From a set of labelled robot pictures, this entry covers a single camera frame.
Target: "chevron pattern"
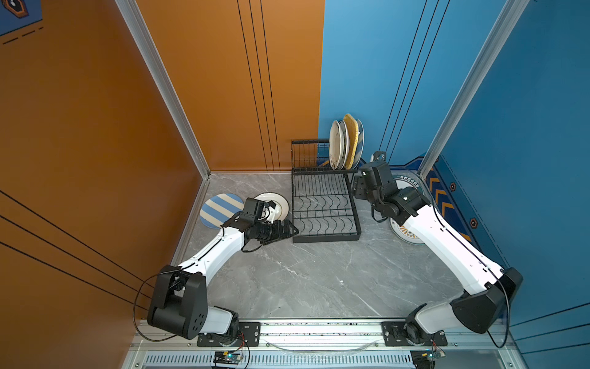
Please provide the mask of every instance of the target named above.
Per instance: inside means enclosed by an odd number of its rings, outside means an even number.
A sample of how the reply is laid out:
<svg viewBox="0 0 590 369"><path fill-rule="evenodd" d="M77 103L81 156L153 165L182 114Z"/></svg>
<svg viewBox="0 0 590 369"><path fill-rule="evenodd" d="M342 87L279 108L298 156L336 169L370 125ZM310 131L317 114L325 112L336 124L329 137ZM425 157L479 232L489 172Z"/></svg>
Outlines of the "chevron pattern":
<svg viewBox="0 0 590 369"><path fill-rule="evenodd" d="M457 232L465 237L467 241L473 244L473 235L467 227L465 219L463 219L461 213L455 206L453 198L449 195L449 189L440 179L440 175L435 167L432 167L426 176L426 183L442 217L445 218L451 227L455 228Z"/></svg>

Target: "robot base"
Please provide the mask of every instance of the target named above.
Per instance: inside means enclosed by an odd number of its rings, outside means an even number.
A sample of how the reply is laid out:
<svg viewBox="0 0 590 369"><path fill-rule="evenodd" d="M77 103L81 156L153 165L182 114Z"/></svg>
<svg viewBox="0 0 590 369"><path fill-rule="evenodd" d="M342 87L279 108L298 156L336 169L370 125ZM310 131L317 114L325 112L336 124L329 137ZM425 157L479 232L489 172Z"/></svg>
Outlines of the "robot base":
<svg viewBox="0 0 590 369"><path fill-rule="evenodd" d="M405 325L405 322L381 322L381 330L383 332L383 338L385 340L386 346L408 346L408 344L414 346L430 345L430 338L428 343L423 342L422 344L414 344L410 342L410 340L407 338L408 334L404 328ZM432 335L432 337L434 339L434 343L436 343L437 346L443 347L448 345L447 336L444 334L444 331L438 331Z"/></svg>
<svg viewBox="0 0 590 369"><path fill-rule="evenodd" d="M244 334L244 341L249 347L257 347L260 337L260 323L259 322L239 322L238 335ZM220 339L217 334L199 334L199 340L196 342L198 347L227 347L228 344L224 339ZM241 338L237 338L235 343L231 346L240 346Z"/></svg>

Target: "blue striped plate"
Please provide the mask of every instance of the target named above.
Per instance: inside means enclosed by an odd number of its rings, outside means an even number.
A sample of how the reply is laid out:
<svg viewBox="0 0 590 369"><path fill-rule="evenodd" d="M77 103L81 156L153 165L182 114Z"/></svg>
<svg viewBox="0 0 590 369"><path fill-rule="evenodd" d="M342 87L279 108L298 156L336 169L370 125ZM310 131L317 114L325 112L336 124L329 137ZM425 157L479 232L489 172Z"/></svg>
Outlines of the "blue striped plate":
<svg viewBox="0 0 590 369"><path fill-rule="evenodd" d="M226 220L244 208L238 195L220 194L213 196L201 208L201 222L209 228L221 228Z"/></svg>

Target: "mounting plate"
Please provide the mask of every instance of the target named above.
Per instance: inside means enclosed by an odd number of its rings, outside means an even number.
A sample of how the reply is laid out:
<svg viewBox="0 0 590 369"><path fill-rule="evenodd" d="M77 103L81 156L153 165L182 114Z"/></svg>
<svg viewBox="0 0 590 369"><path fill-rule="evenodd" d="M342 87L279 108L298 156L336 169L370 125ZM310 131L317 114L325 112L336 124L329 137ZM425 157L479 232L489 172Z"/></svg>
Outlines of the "mounting plate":
<svg viewBox="0 0 590 369"><path fill-rule="evenodd" d="M403 335L404 325L405 322L381 322L381 330L386 346L412 345ZM444 331L438 331L434 334L434 342L437 346L448 345L447 336L445 335Z"/></svg>
<svg viewBox="0 0 590 369"><path fill-rule="evenodd" d="M240 322L239 325L240 330L238 331L238 334L244 334L244 341L249 347L257 347L260 342L260 322ZM231 347L238 347L241 343L242 342L238 339L235 344L231 345ZM210 334L199 334L199 340L196 342L196 345L198 347L230 347L220 344L219 341Z"/></svg>

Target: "orange wall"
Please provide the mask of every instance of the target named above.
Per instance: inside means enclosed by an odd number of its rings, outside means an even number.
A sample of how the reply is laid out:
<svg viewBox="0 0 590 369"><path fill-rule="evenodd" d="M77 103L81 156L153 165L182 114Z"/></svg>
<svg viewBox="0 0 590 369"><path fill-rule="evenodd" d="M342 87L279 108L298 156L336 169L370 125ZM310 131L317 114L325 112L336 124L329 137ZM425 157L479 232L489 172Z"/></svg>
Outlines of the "orange wall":
<svg viewBox="0 0 590 369"><path fill-rule="evenodd" d="M138 4L211 170L289 170L317 137L324 2Z"/></svg>
<svg viewBox="0 0 590 369"><path fill-rule="evenodd" d="M146 278L172 257L198 171L114 1L51 0L42 11L0 37L0 190ZM2 194L0 215L139 287ZM3 219L0 241L118 296L0 244L2 366L119 367L135 291Z"/></svg>

